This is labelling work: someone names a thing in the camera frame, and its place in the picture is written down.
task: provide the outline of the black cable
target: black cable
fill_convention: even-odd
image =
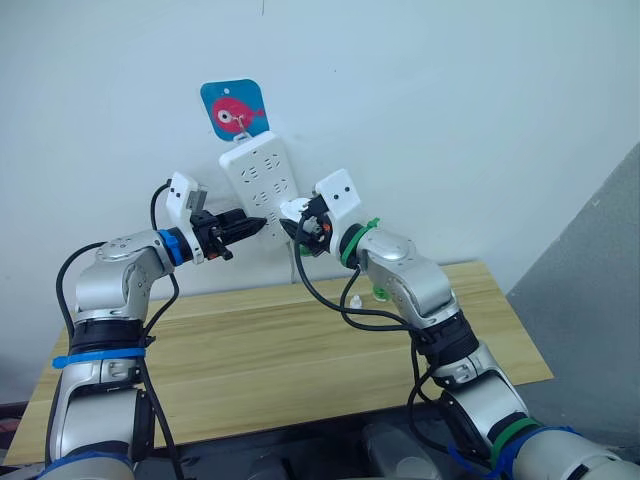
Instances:
[[[184,473],[182,472],[182,465],[180,465],[178,449],[176,448],[176,444],[173,441],[173,436],[171,435],[171,429],[169,428],[167,417],[164,416],[162,406],[160,405],[160,400],[158,399],[158,395],[156,394],[156,391],[153,388],[153,384],[151,383],[149,369],[147,368],[147,362],[145,361],[144,357],[140,358],[139,364],[140,377],[142,378],[144,388],[149,395],[149,400],[151,401],[153,410],[156,413],[156,418],[158,419],[158,423],[160,424],[160,429],[162,430],[162,434],[164,435],[164,440],[167,443],[167,450],[169,450],[169,458],[171,459],[171,464],[173,465],[173,471],[176,474],[176,479],[184,480]]]
[[[349,290],[355,283],[356,279],[360,275],[360,265],[356,266],[355,272],[349,279],[349,282],[342,290],[342,295],[340,295],[340,308],[344,309],[345,302],[347,301],[347,295],[349,295]],[[341,311],[340,314],[345,322],[347,322],[353,328],[357,328],[359,330],[365,330],[367,332],[397,332],[398,330],[407,330],[407,327],[404,325],[365,325],[364,323],[359,323],[350,318],[344,311]]]
[[[75,327],[73,326],[73,318],[71,318],[71,312],[69,312],[69,306],[67,305],[67,300],[64,297],[64,276],[69,270],[71,264],[85,252],[89,250],[93,250],[94,248],[101,247],[105,242],[96,242],[91,243],[89,245],[85,245],[84,247],[73,252],[69,258],[65,260],[65,262],[58,270],[58,276],[56,277],[56,297],[58,298],[58,306],[60,307],[60,312],[62,313],[62,318],[64,318],[64,323],[67,328],[67,335],[69,336],[69,350],[71,349],[71,343],[73,341],[73,334],[75,332]],[[56,385],[56,391],[53,395],[53,401],[51,403],[51,410],[49,410],[49,419],[47,420],[47,436],[45,438],[45,446],[44,446],[44,463],[45,466],[49,466],[51,464],[51,453],[50,453],[50,445],[51,445],[51,429],[53,428],[53,419],[55,416],[56,407],[58,404],[58,397],[60,396],[60,381],[62,376],[58,378],[58,383]]]
[[[151,203],[149,205],[149,218],[151,220],[151,227],[154,230],[158,230],[158,224],[156,223],[156,203],[158,201],[158,196],[171,184],[171,180],[167,180],[167,183],[159,186],[153,195],[151,196]],[[142,331],[141,341],[143,342],[143,346],[146,346],[147,337],[151,332],[151,329],[154,327],[158,319],[166,312],[171,305],[177,300],[180,295],[180,286],[178,285],[178,280],[173,273],[169,274],[169,279],[171,280],[171,284],[173,285],[173,295],[169,300],[167,300],[162,307],[151,317],[151,320],[147,322],[144,330]],[[162,410],[162,405],[160,404],[160,399],[156,394],[155,389],[153,388],[153,384],[151,383],[151,377],[149,376],[149,369],[147,368],[147,363],[144,358],[140,359],[140,377],[142,378],[142,383],[144,384],[144,388],[149,395],[149,400],[151,401],[151,406],[153,407],[153,411],[155,412],[156,418],[158,419],[158,424],[160,425],[160,429],[162,430],[162,435],[164,436],[164,441],[167,444],[167,450],[169,450],[169,458],[171,459],[171,464],[173,466],[173,471],[175,472],[177,480],[184,480],[184,473],[182,471],[182,465],[180,464],[180,456],[178,454],[178,449],[176,448],[176,444],[173,440],[173,435],[171,434],[171,428],[169,427],[169,422],[167,422],[167,417],[164,415],[164,411]]]
[[[51,402],[51,409],[49,410],[49,420],[47,421],[47,436],[44,439],[44,466],[51,465],[51,429],[53,428],[53,412],[56,411],[58,406],[58,398],[60,397],[60,383],[62,382],[62,375],[58,376],[58,383],[56,384],[56,391],[53,394],[53,400]]]
[[[156,202],[158,201],[158,196],[167,188],[169,188],[169,185],[171,185],[171,180],[167,180],[167,183],[165,183],[164,185],[160,185],[151,196],[151,205],[149,205],[149,217],[151,218],[151,228],[153,228],[154,230],[158,229],[158,225],[156,224]]]
[[[389,326],[389,327],[394,327],[392,329],[392,331],[409,330],[409,331],[414,331],[416,333],[419,332],[419,330],[417,328],[415,328],[415,327],[413,327],[411,325],[408,325],[404,318],[402,318],[399,315],[396,315],[394,313],[386,312],[384,310],[369,310],[369,309],[361,309],[361,308],[346,308],[344,306],[336,305],[335,303],[330,302],[325,297],[323,297],[320,294],[320,292],[318,292],[314,288],[314,286],[311,284],[311,281],[309,280],[309,278],[307,277],[307,274],[304,271],[304,265],[302,264],[302,257],[300,255],[300,241],[302,239],[302,232],[303,232],[302,227],[303,227],[305,221],[306,221],[306,218],[303,216],[302,219],[300,220],[300,222],[298,223],[298,229],[296,230],[296,237],[295,237],[294,244],[293,244],[293,255],[294,255],[295,260],[296,260],[296,266],[298,267],[298,274],[300,275],[300,279],[302,280],[302,283],[307,288],[309,293],[311,293],[311,295],[313,295],[313,297],[316,300],[318,300],[320,303],[322,303],[325,307],[328,307],[331,310],[335,310],[336,312],[340,312],[342,314],[372,315],[372,316],[378,316],[378,317],[386,317],[386,318],[390,318],[392,320],[395,320],[396,322],[401,324],[401,325]]]
[[[69,335],[69,348],[71,348],[71,340],[73,340],[73,333],[75,331],[75,328],[73,326],[73,319],[71,318],[71,313],[69,312],[67,301],[64,298],[64,290],[62,288],[64,276],[67,273],[69,266],[75,261],[76,258],[78,258],[83,253],[88,252],[89,250],[93,250],[94,248],[98,248],[104,244],[105,242],[91,243],[76,250],[69,256],[69,258],[65,260],[65,262],[60,267],[60,270],[58,271],[58,276],[56,278],[56,296],[58,297],[58,305],[60,306],[60,311],[62,312],[64,323],[67,326],[67,333]]]
[[[433,372],[436,370],[436,368],[437,368],[436,362],[429,365],[429,368],[427,368],[426,373],[422,375],[422,377],[420,377],[418,382],[416,382],[416,384],[411,389],[411,393],[409,394],[409,399],[407,400],[407,414],[409,417],[409,429],[411,430],[411,433],[413,433],[413,435],[420,442],[424,443],[426,446],[433,448],[438,452],[442,452],[444,454],[449,455],[449,450],[447,449],[447,447],[445,447],[441,443],[431,440],[430,438],[427,438],[422,432],[418,430],[418,427],[416,426],[416,422],[414,418],[414,406],[415,406],[416,396],[418,395],[418,391],[424,386],[427,380],[429,380],[429,378],[431,377]],[[491,468],[491,465],[489,464],[489,462],[479,458],[476,455],[469,454],[466,452],[459,452],[459,453],[463,458],[465,458],[466,460],[469,460],[470,462],[476,463],[477,465],[480,465],[485,468]]]
[[[413,384],[415,385],[420,381],[420,366],[418,364],[418,351],[416,349],[416,341],[413,337],[411,337],[411,369],[413,370]],[[418,389],[418,396],[422,399],[424,403],[427,405],[433,406],[433,401],[425,395],[422,391],[422,388]]]
[[[171,280],[171,284],[173,285],[173,295],[169,300],[166,301],[164,305],[162,305],[162,307],[160,307],[160,309],[153,315],[153,317],[151,317],[151,320],[147,322],[147,325],[144,327],[144,330],[142,332],[142,338],[147,338],[147,336],[149,335],[149,332],[151,331],[153,326],[156,324],[158,319],[162,316],[164,312],[166,312],[169,309],[171,305],[173,305],[173,302],[175,302],[178,299],[178,295],[180,295],[180,286],[178,285],[178,280],[176,279],[176,276],[173,273],[169,274],[169,280]]]

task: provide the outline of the white power strip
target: white power strip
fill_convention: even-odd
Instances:
[[[226,172],[242,201],[247,216],[267,219],[258,232],[258,241],[266,250],[288,242],[280,226],[280,205],[298,197],[284,143],[267,131],[247,140],[220,156]]]

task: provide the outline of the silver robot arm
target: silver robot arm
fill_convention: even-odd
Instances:
[[[153,448],[155,414],[147,391],[144,320],[153,283],[176,266],[232,257],[226,245],[253,235],[265,219],[242,210],[202,210],[206,190],[176,173],[169,230],[147,230],[100,246],[76,286],[76,316],[47,431],[46,480],[131,480],[132,464]]]
[[[570,429],[545,427],[529,416],[487,345],[474,335],[447,276],[411,240],[369,221],[345,170],[318,182],[314,194],[301,217],[289,213],[283,220],[285,230],[291,234],[302,218],[309,251],[328,251],[348,268],[359,265],[375,287],[390,294],[413,327],[418,351],[435,366],[433,379],[443,388],[437,405],[460,450],[491,460],[516,480],[640,478],[637,465]],[[282,208],[283,214],[291,211]]]

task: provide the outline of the fish illustration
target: fish illustration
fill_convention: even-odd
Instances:
[[[264,110],[251,110],[249,105],[233,97],[218,98],[211,107],[216,125],[228,133],[242,133],[254,117],[264,117]]]

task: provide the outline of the wooden table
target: wooden table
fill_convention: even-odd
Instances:
[[[451,265],[445,271],[474,331],[513,383],[552,378],[484,264]],[[317,286],[337,300],[345,281]],[[353,293],[361,295],[365,308],[391,307],[372,298],[366,278]],[[160,304],[154,302],[150,313]],[[302,285],[182,297],[154,334],[149,369],[176,443],[398,406],[411,388],[406,333],[355,330]],[[66,350],[64,333],[52,357]],[[58,375],[45,367],[5,464],[43,460]],[[437,394],[435,385],[427,390]],[[159,428],[156,445],[164,445]]]

